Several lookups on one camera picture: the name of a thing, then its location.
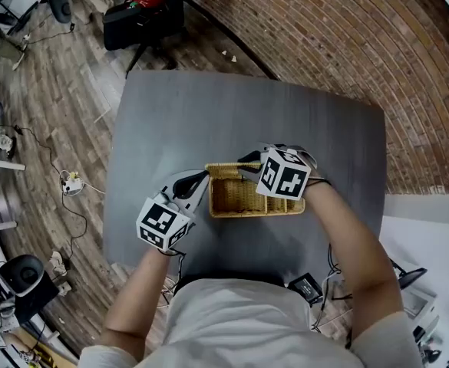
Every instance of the brick wall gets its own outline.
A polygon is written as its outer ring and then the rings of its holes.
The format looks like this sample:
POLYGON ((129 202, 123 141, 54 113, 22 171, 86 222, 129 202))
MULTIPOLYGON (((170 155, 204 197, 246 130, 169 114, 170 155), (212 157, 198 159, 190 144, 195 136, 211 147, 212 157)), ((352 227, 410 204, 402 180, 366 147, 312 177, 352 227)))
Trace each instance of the brick wall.
POLYGON ((444 0, 194 0, 288 81, 385 111, 390 193, 449 193, 444 0))

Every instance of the red object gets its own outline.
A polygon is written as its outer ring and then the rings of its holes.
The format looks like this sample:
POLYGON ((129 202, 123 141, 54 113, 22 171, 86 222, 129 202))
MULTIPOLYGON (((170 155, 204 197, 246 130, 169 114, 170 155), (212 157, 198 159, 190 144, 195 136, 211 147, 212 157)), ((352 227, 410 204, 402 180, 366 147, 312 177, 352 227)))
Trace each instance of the red object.
POLYGON ((134 1, 145 8, 155 8, 164 4, 164 0, 134 0, 134 1))

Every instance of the white t-shirt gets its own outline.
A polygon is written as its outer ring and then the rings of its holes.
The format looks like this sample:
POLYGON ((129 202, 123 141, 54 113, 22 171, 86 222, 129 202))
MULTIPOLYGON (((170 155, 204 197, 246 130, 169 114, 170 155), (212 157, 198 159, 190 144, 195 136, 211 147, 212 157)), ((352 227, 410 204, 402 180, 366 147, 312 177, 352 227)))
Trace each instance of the white t-shirt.
POLYGON ((419 368, 403 312, 380 320, 350 350, 309 329, 308 305, 296 292, 236 279, 201 279, 178 291, 161 347, 137 364, 115 347, 83 350, 80 368, 337 367, 419 368))

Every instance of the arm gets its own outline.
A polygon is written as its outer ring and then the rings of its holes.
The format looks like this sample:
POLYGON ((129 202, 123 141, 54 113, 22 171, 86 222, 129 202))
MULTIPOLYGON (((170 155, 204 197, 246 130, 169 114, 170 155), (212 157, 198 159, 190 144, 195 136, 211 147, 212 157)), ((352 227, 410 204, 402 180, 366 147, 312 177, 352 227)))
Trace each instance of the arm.
POLYGON ((307 187, 303 194, 328 234, 352 291, 352 338, 383 317, 403 310, 398 281, 378 239, 328 184, 307 187))
POLYGON ((107 314, 101 344, 126 350, 137 361, 144 357, 147 334, 153 323, 170 258, 151 248, 107 314))

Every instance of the gray table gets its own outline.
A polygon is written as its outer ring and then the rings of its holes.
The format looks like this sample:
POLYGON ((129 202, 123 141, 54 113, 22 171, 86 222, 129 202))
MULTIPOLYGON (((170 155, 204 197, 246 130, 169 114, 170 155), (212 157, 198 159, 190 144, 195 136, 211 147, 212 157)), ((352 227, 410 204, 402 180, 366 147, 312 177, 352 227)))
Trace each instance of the gray table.
MULTIPOLYGON (((357 101, 278 81, 230 74, 133 71, 115 126, 104 209, 108 261, 136 265, 148 245, 136 218, 165 176, 235 162, 259 141, 297 144, 378 235, 385 202, 385 119, 357 101)), ((315 216, 211 218, 208 196, 177 249, 183 274, 227 270, 281 276, 328 271, 315 216)), ((173 259, 170 272, 177 272, 173 259)))

